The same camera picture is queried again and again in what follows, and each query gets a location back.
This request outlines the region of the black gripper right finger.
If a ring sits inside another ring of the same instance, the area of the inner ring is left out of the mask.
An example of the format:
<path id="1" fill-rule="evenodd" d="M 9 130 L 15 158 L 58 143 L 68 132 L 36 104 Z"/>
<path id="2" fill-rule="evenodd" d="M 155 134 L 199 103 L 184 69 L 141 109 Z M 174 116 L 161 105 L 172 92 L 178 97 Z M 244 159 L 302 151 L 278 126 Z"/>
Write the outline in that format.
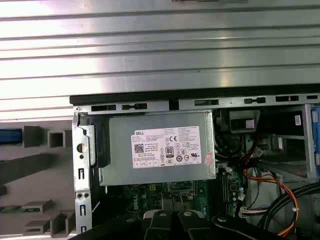
<path id="1" fill-rule="evenodd" d="M 282 233 L 278 235 L 267 230 L 267 219 L 292 201 L 287 193 L 276 198 L 263 214 L 260 226 L 223 215 L 207 221 L 194 212 L 189 216 L 179 213 L 178 219 L 188 240 L 284 240 Z"/>

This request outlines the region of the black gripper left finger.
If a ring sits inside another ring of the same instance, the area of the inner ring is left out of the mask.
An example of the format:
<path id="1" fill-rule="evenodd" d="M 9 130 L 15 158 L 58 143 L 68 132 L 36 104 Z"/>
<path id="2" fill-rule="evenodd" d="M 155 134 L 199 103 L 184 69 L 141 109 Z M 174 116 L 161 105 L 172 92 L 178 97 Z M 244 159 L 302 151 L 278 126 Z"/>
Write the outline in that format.
<path id="1" fill-rule="evenodd" d="M 76 235 L 76 240 L 169 240 L 174 222 L 173 194 L 165 192 L 161 196 L 163 202 L 160 210 L 150 210 L 143 219 L 128 213 L 109 219 L 104 223 Z"/>

